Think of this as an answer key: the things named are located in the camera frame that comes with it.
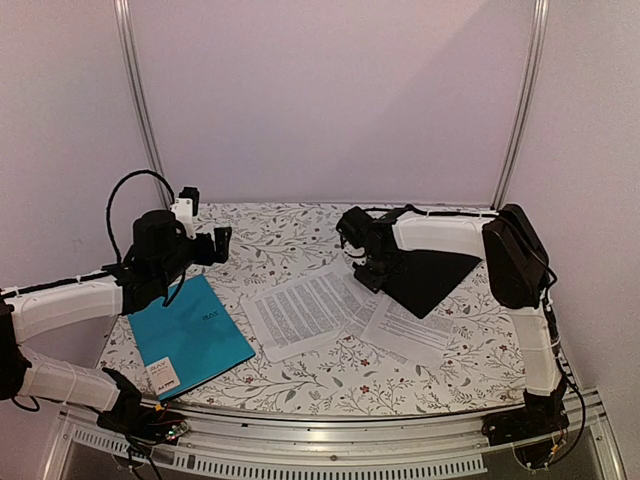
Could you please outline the printed paper sheet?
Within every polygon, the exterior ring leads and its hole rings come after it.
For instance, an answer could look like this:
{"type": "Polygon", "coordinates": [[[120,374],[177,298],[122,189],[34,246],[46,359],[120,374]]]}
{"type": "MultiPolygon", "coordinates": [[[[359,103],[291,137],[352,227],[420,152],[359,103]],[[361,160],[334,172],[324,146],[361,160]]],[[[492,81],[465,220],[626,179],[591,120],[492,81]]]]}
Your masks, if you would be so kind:
{"type": "Polygon", "coordinates": [[[362,338],[420,366],[438,367],[453,336],[453,321],[430,313],[418,318],[388,296],[377,303],[362,338]]]}
{"type": "Polygon", "coordinates": [[[337,338],[373,297],[344,263],[334,263],[265,290],[241,305],[271,363],[337,338]]]}

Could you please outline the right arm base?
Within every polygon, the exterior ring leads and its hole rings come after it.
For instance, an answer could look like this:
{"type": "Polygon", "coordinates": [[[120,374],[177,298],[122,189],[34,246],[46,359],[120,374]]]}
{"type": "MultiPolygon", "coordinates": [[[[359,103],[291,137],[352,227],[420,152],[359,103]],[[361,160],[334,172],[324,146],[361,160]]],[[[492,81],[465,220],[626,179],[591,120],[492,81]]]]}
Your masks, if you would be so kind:
{"type": "Polygon", "coordinates": [[[524,467],[538,470],[548,467],[564,441],[569,419],[564,409],[564,390],[550,396],[524,392],[525,405],[502,413],[487,415],[481,432],[490,446],[505,445],[544,436],[515,450],[516,460],[524,467]]]}

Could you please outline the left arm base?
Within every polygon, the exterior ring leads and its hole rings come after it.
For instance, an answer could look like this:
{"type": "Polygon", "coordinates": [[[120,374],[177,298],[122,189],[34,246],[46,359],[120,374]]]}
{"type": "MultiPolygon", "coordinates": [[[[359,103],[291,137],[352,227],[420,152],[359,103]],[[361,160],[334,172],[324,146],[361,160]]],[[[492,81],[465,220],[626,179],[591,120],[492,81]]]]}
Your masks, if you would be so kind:
{"type": "Polygon", "coordinates": [[[182,414],[163,406],[159,410],[144,406],[141,392],[124,375],[109,368],[102,371],[115,381],[118,397],[110,410],[98,413],[98,427],[149,446],[176,445],[178,439],[189,432],[182,414]]]}

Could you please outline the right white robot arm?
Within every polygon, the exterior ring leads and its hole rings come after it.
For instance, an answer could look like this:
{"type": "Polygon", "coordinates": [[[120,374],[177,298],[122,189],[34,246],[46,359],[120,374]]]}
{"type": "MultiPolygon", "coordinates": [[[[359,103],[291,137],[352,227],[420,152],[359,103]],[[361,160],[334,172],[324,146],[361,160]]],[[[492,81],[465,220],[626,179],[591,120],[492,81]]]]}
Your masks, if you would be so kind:
{"type": "Polygon", "coordinates": [[[556,364],[559,333],[549,291],[557,278],[523,209],[423,210],[413,205],[382,210],[353,207],[338,221],[342,243],[360,249],[355,278],[384,292],[417,318],[433,311],[479,263],[493,298],[516,329],[525,367],[525,391],[536,398],[517,415],[517,427],[537,436],[556,417],[547,398],[561,393],[556,364]]]}

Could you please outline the black clip folder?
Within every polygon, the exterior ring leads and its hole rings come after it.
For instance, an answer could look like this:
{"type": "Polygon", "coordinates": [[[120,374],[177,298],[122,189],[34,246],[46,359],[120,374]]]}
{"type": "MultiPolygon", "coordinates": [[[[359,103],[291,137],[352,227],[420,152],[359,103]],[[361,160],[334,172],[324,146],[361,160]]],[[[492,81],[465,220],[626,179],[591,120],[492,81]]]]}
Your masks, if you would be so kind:
{"type": "Polygon", "coordinates": [[[400,250],[382,291],[417,318],[433,311],[480,263],[467,254],[400,250]]]}

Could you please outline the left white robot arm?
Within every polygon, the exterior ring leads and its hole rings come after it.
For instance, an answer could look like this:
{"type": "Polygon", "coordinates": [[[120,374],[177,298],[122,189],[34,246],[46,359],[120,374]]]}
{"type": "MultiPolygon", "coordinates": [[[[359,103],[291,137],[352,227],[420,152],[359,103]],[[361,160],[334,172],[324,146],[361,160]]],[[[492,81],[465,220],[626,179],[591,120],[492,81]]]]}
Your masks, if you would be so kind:
{"type": "Polygon", "coordinates": [[[128,434],[148,426],[141,393],[112,369],[85,369],[27,351],[26,340],[95,318],[127,316],[153,301],[169,306],[193,265],[223,264],[232,230],[196,233],[192,218],[154,210],[134,223],[133,244],[115,263],[79,277],[17,288],[1,296],[1,397],[41,398],[93,408],[128,434]]]}

